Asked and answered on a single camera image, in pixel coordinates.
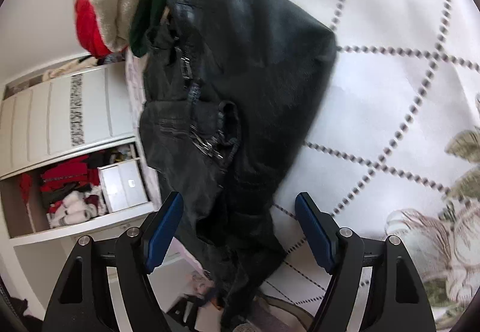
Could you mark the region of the black leather jacket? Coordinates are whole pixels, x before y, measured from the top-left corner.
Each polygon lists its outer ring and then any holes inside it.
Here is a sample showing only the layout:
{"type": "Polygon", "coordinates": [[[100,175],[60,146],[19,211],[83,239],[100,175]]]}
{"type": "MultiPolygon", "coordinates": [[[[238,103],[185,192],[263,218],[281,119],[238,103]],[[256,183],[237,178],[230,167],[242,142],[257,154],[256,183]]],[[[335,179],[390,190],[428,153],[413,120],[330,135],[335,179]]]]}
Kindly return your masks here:
{"type": "Polygon", "coordinates": [[[139,123],[176,238],[215,283],[222,331],[243,323],[286,257],[270,208],[335,64],[333,31],[290,0],[167,0],[139,123]]]}

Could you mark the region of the white drawer unit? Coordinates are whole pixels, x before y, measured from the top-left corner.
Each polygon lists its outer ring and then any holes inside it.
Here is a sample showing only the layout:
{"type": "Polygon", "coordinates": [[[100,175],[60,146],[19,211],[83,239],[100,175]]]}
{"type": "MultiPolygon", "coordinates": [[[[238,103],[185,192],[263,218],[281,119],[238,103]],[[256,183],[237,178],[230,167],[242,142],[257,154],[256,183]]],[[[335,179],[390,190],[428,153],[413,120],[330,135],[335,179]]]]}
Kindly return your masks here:
{"type": "Polygon", "coordinates": [[[149,201],[137,160],[99,167],[98,174],[109,213],[133,208],[149,201]]]}

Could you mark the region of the white wardrobe with shelves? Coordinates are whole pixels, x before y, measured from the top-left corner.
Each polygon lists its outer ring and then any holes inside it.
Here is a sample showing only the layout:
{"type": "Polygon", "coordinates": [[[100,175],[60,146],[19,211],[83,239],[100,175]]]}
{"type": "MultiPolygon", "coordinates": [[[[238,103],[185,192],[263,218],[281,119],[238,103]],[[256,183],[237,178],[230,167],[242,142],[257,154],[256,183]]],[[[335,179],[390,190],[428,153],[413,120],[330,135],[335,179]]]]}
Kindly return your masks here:
{"type": "Polygon", "coordinates": [[[130,88],[128,68],[120,62],[44,81],[1,102],[2,276],[34,317],[45,316],[66,243],[160,206],[148,191],[137,205],[53,229],[41,205],[38,174],[47,166],[123,144],[140,147],[130,88]]]}

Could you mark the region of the floral quilted bedspread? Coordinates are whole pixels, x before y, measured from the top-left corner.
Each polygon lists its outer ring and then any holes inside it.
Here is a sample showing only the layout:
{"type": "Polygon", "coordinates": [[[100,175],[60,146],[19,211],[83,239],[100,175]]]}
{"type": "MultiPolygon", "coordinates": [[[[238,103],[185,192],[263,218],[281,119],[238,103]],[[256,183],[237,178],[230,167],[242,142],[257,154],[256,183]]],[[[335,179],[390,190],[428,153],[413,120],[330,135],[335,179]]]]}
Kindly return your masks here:
{"type": "Polygon", "coordinates": [[[291,0],[336,34],[316,121],[274,197],[287,256],[263,295],[317,311],[329,282],[294,215],[407,246],[439,331],[479,329],[479,8],[474,0],[291,0]]]}

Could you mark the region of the white wardrobe sliding door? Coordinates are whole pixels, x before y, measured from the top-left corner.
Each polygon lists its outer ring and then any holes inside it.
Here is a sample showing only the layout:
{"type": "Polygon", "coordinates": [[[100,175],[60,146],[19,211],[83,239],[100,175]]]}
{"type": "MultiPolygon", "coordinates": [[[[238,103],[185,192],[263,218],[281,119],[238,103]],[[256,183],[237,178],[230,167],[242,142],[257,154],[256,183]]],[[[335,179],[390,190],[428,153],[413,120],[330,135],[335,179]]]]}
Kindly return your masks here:
{"type": "Polygon", "coordinates": [[[1,176],[134,136],[124,63],[36,84],[1,103],[1,176]]]}

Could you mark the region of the red garment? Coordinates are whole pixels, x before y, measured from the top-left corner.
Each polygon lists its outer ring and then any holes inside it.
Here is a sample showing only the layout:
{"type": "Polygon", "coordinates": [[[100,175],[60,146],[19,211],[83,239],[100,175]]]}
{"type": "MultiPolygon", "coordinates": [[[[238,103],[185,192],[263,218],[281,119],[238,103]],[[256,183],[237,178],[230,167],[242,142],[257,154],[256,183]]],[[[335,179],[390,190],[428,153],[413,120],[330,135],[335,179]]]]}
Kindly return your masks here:
{"type": "Polygon", "coordinates": [[[80,45],[95,58],[105,58],[112,51],[107,48],[98,29],[95,9],[89,0],[76,0],[75,26],[80,45]]]}

